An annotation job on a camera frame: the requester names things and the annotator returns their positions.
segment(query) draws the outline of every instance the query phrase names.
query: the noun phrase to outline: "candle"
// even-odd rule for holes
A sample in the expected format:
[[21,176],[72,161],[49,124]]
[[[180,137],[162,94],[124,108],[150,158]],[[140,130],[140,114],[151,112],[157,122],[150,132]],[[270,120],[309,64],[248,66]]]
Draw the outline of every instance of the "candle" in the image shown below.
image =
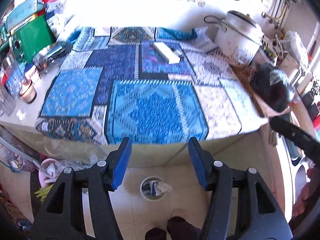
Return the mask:
[[22,84],[22,87],[19,92],[19,96],[25,101],[27,104],[31,104],[37,97],[37,92],[33,87],[32,81],[28,80],[27,82]]
[[27,79],[31,79],[31,81],[36,84],[38,80],[41,79],[41,76],[39,74],[39,70],[36,68],[35,65],[32,63],[29,63],[25,68],[25,76]]

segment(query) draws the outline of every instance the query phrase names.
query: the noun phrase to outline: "pink bowl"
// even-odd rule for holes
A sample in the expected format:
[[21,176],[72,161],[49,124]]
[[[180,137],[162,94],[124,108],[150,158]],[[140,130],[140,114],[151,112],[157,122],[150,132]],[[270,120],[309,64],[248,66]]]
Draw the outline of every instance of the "pink bowl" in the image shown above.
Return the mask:
[[[56,162],[57,162],[57,160],[52,159],[52,158],[48,158],[41,163],[41,166],[47,168],[47,166],[50,163],[56,163]],[[44,179],[48,179],[48,178],[49,177],[46,173],[39,171],[39,182],[40,182],[41,188],[45,188],[45,187],[50,186],[50,184],[46,184],[43,182]]]

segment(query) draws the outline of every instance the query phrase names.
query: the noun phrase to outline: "human hand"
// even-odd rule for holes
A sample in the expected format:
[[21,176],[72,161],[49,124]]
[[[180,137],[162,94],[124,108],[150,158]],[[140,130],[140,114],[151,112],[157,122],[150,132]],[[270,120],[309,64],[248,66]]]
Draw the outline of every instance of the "human hand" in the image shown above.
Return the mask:
[[[309,178],[312,177],[312,173],[313,173],[313,168],[309,168],[307,170],[307,175]],[[305,210],[305,203],[304,200],[308,199],[310,197],[310,187],[309,187],[310,182],[307,182],[304,187],[301,190],[300,195],[298,196],[297,201],[295,202],[295,204],[293,205],[292,208],[292,217],[296,217],[300,214],[302,214]]]

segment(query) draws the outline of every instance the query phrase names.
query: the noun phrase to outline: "tablecloth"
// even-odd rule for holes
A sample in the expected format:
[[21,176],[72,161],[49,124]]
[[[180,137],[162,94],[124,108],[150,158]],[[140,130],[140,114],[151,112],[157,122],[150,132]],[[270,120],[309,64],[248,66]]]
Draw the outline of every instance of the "tablecloth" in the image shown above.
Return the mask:
[[[206,28],[83,27],[47,91],[36,129],[90,144],[223,138],[265,123]],[[167,64],[152,43],[182,52]]]

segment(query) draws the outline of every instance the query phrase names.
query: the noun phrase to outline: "green container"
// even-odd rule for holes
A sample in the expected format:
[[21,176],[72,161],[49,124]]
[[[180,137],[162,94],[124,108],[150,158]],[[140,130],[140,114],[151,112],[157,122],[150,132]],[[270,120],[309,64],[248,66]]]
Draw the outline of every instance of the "green container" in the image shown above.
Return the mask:
[[55,41],[56,38],[42,15],[14,32],[13,54],[18,62],[28,64],[41,49]]
[[8,34],[7,27],[5,26],[5,24],[2,24],[0,27],[0,37],[1,37],[2,43],[5,43],[8,40],[7,34]]

